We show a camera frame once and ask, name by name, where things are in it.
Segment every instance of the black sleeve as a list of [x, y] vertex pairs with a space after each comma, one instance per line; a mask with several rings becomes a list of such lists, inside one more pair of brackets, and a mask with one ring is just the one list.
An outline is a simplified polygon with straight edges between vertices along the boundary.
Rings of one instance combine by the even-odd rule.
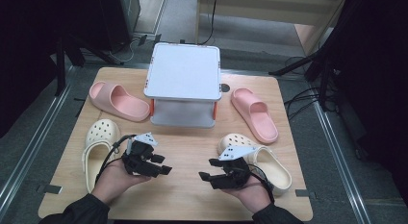
[[106, 224], [110, 208], [92, 194], [70, 204], [63, 213], [44, 217], [39, 224], [75, 223], [75, 224]]
[[300, 224], [303, 223], [293, 214], [273, 204], [256, 212], [252, 219], [256, 224]]

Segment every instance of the slide sandal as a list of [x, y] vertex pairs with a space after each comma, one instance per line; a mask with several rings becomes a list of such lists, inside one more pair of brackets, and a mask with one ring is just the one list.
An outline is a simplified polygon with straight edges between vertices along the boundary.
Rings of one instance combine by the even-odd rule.
[[149, 104], [114, 83], [96, 82], [89, 89], [89, 99], [100, 110], [131, 121], [142, 121], [150, 114]]
[[[267, 146], [258, 144], [243, 135], [229, 134], [219, 142], [218, 153], [222, 154], [231, 145], [256, 148], [254, 153], [243, 156], [243, 158], [246, 163], [256, 165], [262, 169], [268, 180], [273, 184], [273, 195], [279, 196], [289, 190], [292, 185], [292, 176]], [[263, 176], [258, 168], [253, 166], [249, 166], [249, 168], [255, 169], [260, 176]]]
[[252, 134], [263, 143], [273, 143], [278, 131], [268, 112], [268, 105], [247, 88], [237, 88], [231, 101], [240, 113]]
[[[112, 149], [112, 145], [121, 138], [117, 125], [110, 119], [101, 119], [89, 128], [82, 154], [82, 166], [87, 178], [87, 189], [91, 193], [95, 187], [96, 175], [103, 161]], [[112, 154], [109, 161], [116, 158]]]

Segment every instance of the human hand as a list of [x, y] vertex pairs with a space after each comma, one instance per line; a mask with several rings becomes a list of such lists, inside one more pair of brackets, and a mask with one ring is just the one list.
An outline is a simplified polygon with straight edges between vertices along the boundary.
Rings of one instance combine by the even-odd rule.
[[109, 204], [129, 187], [150, 179], [142, 175], [130, 175], [126, 172], [122, 160], [113, 161], [102, 172], [91, 194], [103, 203]]
[[240, 199], [242, 204], [253, 213], [262, 210], [271, 203], [267, 190], [254, 176], [250, 176], [242, 188], [222, 189], [222, 191]]

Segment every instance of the metal rail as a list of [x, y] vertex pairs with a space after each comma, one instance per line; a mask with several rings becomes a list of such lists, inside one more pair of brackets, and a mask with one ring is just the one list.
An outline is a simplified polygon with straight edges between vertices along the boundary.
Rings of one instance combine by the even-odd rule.
[[326, 135], [327, 142], [332, 152], [334, 162], [339, 170], [340, 177], [342, 178], [345, 192], [347, 193], [348, 200], [351, 204], [351, 208], [356, 215], [358, 223], [370, 224], [370, 216], [367, 212], [366, 205], [361, 197], [360, 190], [357, 187], [347, 162], [344, 158], [343, 151], [340, 143], [337, 141], [333, 128], [330, 124], [330, 119], [327, 114], [321, 109], [318, 102], [315, 103], [315, 109], [321, 124], [321, 127]]
[[44, 118], [41, 120], [36, 132], [25, 148], [24, 153], [20, 157], [17, 165], [15, 166], [12, 175], [7, 182], [3, 185], [0, 192], [0, 223], [2, 222], [6, 212], [13, 201], [18, 189], [21, 186], [27, 172], [30, 169], [31, 164], [36, 158], [36, 155], [44, 142], [48, 131], [50, 130], [58, 112], [60, 111], [67, 94], [71, 89], [73, 78], [76, 75], [76, 67], [71, 66], [66, 74], [66, 86], [60, 93], [60, 96], [55, 97], [51, 106], [49, 107]]

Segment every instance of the clog ventilation hole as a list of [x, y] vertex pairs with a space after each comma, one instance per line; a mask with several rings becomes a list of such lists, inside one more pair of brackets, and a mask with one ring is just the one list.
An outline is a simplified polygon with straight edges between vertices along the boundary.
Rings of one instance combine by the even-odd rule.
[[112, 135], [109, 128], [109, 124], [101, 122], [100, 124], [95, 124], [93, 129], [90, 131], [89, 141], [94, 141], [96, 138], [109, 139]]
[[228, 146], [230, 145], [236, 145], [237, 143], [241, 143], [242, 145], [249, 145], [252, 146], [253, 142], [250, 140], [247, 140], [246, 142], [244, 141], [243, 137], [238, 137], [238, 136], [234, 136], [234, 138], [229, 137], [228, 138], [230, 141], [228, 142]]

